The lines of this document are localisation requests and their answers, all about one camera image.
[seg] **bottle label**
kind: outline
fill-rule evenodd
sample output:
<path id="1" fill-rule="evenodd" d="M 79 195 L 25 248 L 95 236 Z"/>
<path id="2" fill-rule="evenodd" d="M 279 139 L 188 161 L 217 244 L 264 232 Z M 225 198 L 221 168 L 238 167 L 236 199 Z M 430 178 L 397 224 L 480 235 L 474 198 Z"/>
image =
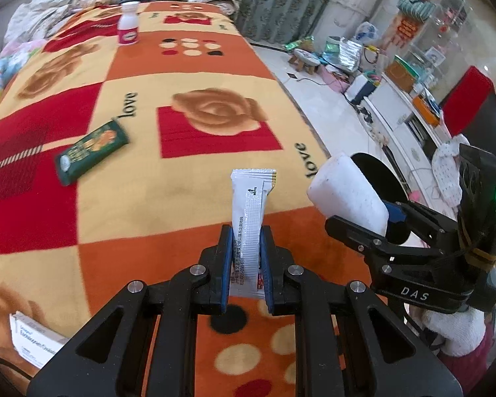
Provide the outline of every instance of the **bottle label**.
<path id="1" fill-rule="evenodd" d="M 117 31 L 120 45 L 132 45 L 138 41 L 138 27 L 130 29 L 119 29 Z"/>

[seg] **bed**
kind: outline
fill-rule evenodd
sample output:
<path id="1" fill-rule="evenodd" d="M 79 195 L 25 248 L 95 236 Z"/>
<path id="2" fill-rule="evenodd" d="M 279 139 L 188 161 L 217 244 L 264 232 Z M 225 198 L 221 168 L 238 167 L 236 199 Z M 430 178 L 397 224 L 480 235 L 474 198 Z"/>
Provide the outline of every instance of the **bed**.
<path id="1" fill-rule="evenodd" d="M 72 336 L 129 281 L 194 264 L 231 221 L 235 168 L 277 170 L 265 224 L 299 264 L 369 283 L 306 196 L 322 148 L 229 18 L 142 3 L 139 42 L 118 46 L 119 17 L 117 6 L 76 14 L 0 103 L 0 368 L 23 392 L 37 369 L 14 350 L 9 314 Z M 62 186 L 55 156 L 112 118 L 130 143 Z M 293 395 L 294 319 L 230 303 L 226 328 L 199 322 L 197 396 Z"/>

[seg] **white tiled floor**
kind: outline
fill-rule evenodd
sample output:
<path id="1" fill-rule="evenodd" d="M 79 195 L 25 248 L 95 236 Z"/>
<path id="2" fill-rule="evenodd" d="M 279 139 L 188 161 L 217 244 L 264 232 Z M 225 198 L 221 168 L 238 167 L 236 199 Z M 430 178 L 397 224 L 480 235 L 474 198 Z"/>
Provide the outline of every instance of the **white tiled floor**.
<path id="1" fill-rule="evenodd" d="M 308 78 L 325 84 L 318 74 L 298 73 L 288 64 L 290 56 L 287 53 L 257 46 L 253 48 L 292 95 L 331 155 L 345 152 L 351 156 L 366 152 L 387 163 L 382 149 L 368 136 L 355 110 L 342 94 L 326 85 L 290 78 L 287 73 L 295 74 L 298 79 Z"/>

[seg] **green bag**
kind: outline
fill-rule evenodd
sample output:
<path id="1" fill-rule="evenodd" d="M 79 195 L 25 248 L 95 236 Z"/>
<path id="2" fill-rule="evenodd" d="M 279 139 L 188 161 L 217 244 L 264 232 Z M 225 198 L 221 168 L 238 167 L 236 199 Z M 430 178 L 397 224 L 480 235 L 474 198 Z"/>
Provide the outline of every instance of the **green bag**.
<path id="1" fill-rule="evenodd" d="M 435 9 L 435 4 L 427 0 L 399 0 L 397 8 L 406 16 L 425 23 Z"/>
<path id="2" fill-rule="evenodd" d="M 94 165 L 127 143 L 127 135 L 114 119 L 92 131 L 55 157 L 61 184 L 68 186 L 75 182 Z"/>

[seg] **screw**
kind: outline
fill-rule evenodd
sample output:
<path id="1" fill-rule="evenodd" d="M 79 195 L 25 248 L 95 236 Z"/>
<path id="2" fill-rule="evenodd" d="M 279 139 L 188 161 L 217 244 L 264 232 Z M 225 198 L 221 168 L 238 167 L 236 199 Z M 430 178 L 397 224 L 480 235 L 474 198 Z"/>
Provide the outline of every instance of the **screw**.
<path id="1" fill-rule="evenodd" d="M 203 275 L 205 272 L 206 268 L 202 264 L 195 264 L 189 269 L 189 273 L 191 273 L 193 276 L 200 276 Z"/>
<path id="2" fill-rule="evenodd" d="M 292 264 L 291 266 L 288 267 L 288 273 L 290 273 L 293 276 L 301 276 L 305 269 L 302 266 L 299 266 L 297 264 Z"/>
<path id="3" fill-rule="evenodd" d="M 127 285 L 127 289 L 130 293 L 139 293 L 143 289 L 143 282 L 132 281 Z"/>
<path id="4" fill-rule="evenodd" d="M 365 285 L 363 282 L 360 281 L 353 281 L 349 286 L 351 287 L 351 290 L 355 293 L 363 293 L 365 291 Z"/>

